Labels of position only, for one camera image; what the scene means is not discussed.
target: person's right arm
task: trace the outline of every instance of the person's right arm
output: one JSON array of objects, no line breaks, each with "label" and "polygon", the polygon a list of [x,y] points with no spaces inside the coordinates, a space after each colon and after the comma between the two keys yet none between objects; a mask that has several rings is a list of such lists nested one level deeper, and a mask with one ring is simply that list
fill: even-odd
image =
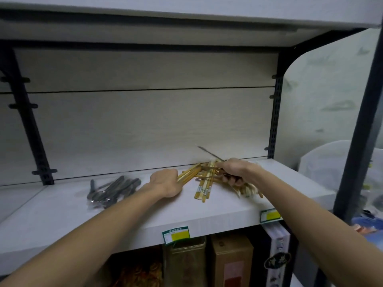
[{"label": "person's right arm", "polygon": [[383,286],[383,252],[346,223],[257,164],[232,158],[217,166],[266,196],[337,287]]}]

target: yellow label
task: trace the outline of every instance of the yellow label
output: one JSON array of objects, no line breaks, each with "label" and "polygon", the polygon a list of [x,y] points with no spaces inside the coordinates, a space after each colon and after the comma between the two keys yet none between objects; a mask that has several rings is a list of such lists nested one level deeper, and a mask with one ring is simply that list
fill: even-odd
[{"label": "yellow label", "polygon": [[189,236],[189,231],[187,230],[172,234],[173,241],[188,239],[188,238],[190,238],[190,236]]},{"label": "yellow label", "polygon": [[281,215],[277,211],[266,214],[266,220],[276,220],[278,218],[281,218]]}]

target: person's right hand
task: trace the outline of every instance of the person's right hand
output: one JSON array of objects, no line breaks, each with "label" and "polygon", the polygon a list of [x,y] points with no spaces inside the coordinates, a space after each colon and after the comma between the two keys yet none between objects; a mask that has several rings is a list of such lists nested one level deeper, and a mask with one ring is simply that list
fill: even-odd
[{"label": "person's right hand", "polygon": [[[223,168],[224,171],[226,171],[230,175],[243,177],[246,169],[249,167],[250,164],[251,164],[250,162],[247,162],[244,160],[240,160],[237,158],[230,158],[229,160],[226,160],[224,162],[218,162],[216,166],[219,168]],[[234,185],[241,186],[244,183],[243,178],[238,179],[233,176],[230,178],[227,178],[226,176],[224,176],[222,180],[225,183],[229,183],[231,186],[234,186]]]}]

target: bundle of chopsticks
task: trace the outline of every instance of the bundle of chopsticks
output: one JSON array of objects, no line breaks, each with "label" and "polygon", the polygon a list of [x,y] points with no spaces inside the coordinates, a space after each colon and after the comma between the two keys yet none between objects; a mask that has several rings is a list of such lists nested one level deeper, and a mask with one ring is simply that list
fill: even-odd
[{"label": "bundle of chopsticks", "polygon": [[[222,178],[224,176],[229,177],[230,175],[225,172],[222,168],[218,168],[215,164],[219,162],[218,160],[213,160],[208,163],[199,163],[189,168],[186,171],[183,171],[178,175],[178,182],[182,185],[185,185],[194,177],[197,177],[197,181],[200,181],[197,192],[194,195],[195,199],[199,199],[202,202],[205,202],[206,199],[210,198],[211,187],[213,183],[224,183]],[[234,191],[237,193],[238,197],[245,195],[249,197],[254,194],[259,194],[263,198],[262,193],[251,183],[244,183],[241,186],[233,186]]]}]

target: cardboard box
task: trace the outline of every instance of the cardboard box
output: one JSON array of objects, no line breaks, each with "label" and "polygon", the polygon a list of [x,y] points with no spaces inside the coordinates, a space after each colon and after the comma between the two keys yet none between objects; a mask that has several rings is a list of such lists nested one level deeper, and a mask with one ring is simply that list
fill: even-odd
[{"label": "cardboard box", "polygon": [[211,236],[212,286],[248,287],[253,246],[245,235],[221,233]]},{"label": "cardboard box", "polygon": [[295,238],[280,222],[251,227],[248,237],[254,246],[251,286],[290,286],[298,245]]}]

